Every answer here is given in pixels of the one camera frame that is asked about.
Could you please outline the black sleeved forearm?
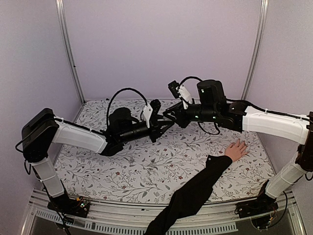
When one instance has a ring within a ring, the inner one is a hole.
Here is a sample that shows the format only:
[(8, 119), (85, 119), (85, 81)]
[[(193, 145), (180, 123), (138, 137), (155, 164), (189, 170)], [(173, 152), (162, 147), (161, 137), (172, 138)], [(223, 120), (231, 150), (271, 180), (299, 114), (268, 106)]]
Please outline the black sleeved forearm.
[(178, 219), (196, 215), (209, 199), (215, 183), (231, 164), (228, 156), (209, 155), (205, 168), (173, 193), (169, 205), (150, 222), (145, 234), (164, 235)]

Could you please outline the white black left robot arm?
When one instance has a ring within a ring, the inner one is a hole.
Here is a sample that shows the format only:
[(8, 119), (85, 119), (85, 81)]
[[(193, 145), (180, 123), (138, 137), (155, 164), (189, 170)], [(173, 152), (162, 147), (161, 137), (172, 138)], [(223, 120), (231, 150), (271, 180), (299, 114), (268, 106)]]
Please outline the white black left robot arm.
[(144, 137), (156, 142), (174, 124), (171, 120), (164, 120), (150, 106), (144, 108), (142, 121), (132, 117), (128, 108), (116, 109), (107, 120), (105, 131), (95, 131), (68, 122), (55, 116), (50, 108), (44, 108), (22, 129), (22, 140), (15, 149), (30, 163), (61, 212), (69, 212), (73, 203), (66, 197), (66, 190), (48, 158), (47, 152), (52, 143), (77, 146), (102, 156), (113, 156), (123, 150), (126, 142)]

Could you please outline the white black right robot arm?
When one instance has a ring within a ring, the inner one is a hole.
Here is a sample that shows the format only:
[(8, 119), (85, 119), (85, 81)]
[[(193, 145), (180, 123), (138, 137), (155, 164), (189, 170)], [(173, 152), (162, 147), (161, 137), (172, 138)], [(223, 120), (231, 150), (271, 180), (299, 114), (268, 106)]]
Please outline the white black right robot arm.
[(252, 131), (282, 137), (298, 143), (295, 157), (274, 177), (263, 184), (253, 202), (256, 213), (264, 213), (284, 190), (313, 170), (313, 116), (292, 115), (262, 109), (246, 100), (231, 100), (224, 95), (221, 81), (199, 80), (200, 102), (196, 104), (183, 83), (173, 81), (168, 88), (180, 103), (166, 109), (164, 115), (179, 127), (190, 122), (212, 122), (233, 131)]

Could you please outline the person's bare hand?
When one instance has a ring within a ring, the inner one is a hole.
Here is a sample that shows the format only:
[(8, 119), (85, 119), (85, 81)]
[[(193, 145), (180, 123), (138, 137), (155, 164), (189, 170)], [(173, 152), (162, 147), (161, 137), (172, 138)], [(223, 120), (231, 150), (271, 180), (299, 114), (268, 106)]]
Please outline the person's bare hand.
[(228, 156), (232, 162), (239, 160), (241, 157), (247, 154), (247, 144), (245, 141), (237, 139), (236, 142), (232, 142), (226, 149), (224, 154)]

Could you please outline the floral patterned table mat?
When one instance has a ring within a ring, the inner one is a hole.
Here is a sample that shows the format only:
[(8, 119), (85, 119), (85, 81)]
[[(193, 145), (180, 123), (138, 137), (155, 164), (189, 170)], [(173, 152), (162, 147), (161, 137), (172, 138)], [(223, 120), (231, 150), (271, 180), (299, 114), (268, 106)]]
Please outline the floral patterned table mat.
[(173, 193), (205, 167), (208, 155), (220, 156), (237, 139), (248, 155), (233, 163), (213, 187), (210, 202), (254, 197), (274, 175), (257, 134), (221, 129), (211, 123), (174, 125), (155, 143), (142, 138), (126, 143), (112, 157), (64, 145), (55, 170), (67, 192), (90, 198), (167, 204)]

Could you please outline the aluminium front rail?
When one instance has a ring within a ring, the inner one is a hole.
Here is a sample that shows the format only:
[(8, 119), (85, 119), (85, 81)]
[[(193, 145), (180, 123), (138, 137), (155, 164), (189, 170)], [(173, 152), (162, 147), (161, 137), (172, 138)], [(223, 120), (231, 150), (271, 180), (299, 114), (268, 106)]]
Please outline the aluminium front rail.
[[(197, 215), (180, 219), (169, 235), (307, 235), (296, 200), (291, 191), (277, 199), (278, 211), (274, 227), (255, 228), (270, 213), (240, 218), (235, 213), (236, 201), (207, 203)], [(62, 222), (55, 211), (48, 209), (45, 192), (34, 190), (27, 206), (22, 235), (64, 235)], [(142, 235), (148, 224), (164, 209), (164, 205), (119, 203), (91, 200), (86, 218), (70, 216), (72, 235)]]

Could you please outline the right aluminium frame post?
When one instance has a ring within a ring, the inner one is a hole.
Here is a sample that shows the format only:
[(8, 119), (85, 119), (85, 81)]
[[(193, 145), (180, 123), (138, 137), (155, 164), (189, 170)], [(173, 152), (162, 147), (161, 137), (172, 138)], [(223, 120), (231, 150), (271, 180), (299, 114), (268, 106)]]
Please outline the right aluminium frame post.
[(244, 84), (244, 89), (241, 95), (241, 99), (247, 100), (248, 93), (252, 84), (252, 80), (254, 77), (259, 52), (262, 44), (263, 34), (266, 27), (266, 21), (267, 21), (267, 13), (268, 13), (268, 4), (269, 0), (261, 0), (261, 7), (260, 7), (260, 13), (259, 13), (259, 20), (258, 20), (258, 26), (257, 26), (257, 33), (254, 43), (254, 48), (252, 52), (251, 61), (249, 64), (246, 81)]

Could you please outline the aluminium frame post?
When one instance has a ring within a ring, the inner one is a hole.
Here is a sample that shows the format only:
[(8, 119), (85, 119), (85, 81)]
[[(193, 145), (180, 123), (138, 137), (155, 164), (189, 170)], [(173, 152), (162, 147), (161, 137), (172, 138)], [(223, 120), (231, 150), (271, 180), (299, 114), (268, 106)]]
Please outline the aluminium frame post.
[(56, 0), (56, 10), (57, 10), (57, 15), (58, 15), (58, 20), (59, 20), (59, 25), (61, 29), (61, 35), (64, 41), (64, 46), (65, 46), (65, 51), (66, 51), (66, 56), (68, 60), (68, 64), (70, 67), (70, 72), (72, 75), (74, 87), (76, 89), (76, 92), (78, 94), (79, 101), (82, 105), (85, 104), (86, 99), (83, 94), (83, 89), (79, 80), (78, 72), (76, 69), (76, 64), (74, 61), (74, 56), (72, 53), (72, 48), (70, 44), (70, 38), (69, 38), (69, 33), (68, 33), (68, 28), (67, 28), (67, 21), (66, 21), (66, 14), (65, 14), (65, 8), (64, 8), (64, 1), (63, 0)]
[(262, 44), (263, 34), (266, 27), (266, 21), (267, 21), (267, 13), (268, 13), (268, 4), (269, 0), (261, 0), (261, 7), (260, 7), (260, 13), (259, 13), (259, 20), (258, 20), (258, 26), (257, 26), (257, 33), (254, 43), (254, 48), (252, 52), (251, 61), (249, 64), (246, 81), (244, 84), (244, 89), (241, 95), (241, 99), (247, 100), (248, 93), (252, 84), (252, 80), (254, 77), (259, 52)]

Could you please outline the left aluminium frame post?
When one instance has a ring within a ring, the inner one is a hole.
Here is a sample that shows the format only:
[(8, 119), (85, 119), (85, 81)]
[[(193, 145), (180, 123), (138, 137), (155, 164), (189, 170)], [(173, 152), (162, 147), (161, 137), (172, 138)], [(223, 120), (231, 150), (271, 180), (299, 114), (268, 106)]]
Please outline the left aluminium frame post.
[(63, 0), (56, 0), (56, 10), (57, 10), (57, 15), (58, 15), (58, 20), (59, 20), (59, 25), (61, 29), (61, 35), (64, 41), (64, 46), (65, 46), (65, 51), (66, 51), (66, 56), (68, 60), (68, 64), (70, 67), (70, 72), (72, 75), (74, 87), (76, 89), (76, 92), (78, 94), (79, 101), (82, 105), (85, 104), (86, 99), (83, 94), (83, 89), (79, 80), (78, 72), (76, 69), (76, 64), (74, 61), (74, 56), (72, 53), (72, 48), (70, 44), (70, 38), (69, 38), (69, 33), (68, 33), (68, 28), (67, 28), (67, 21), (66, 21), (66, 14), (65, 14), (65, 8), (64, 8), (64, 1)]

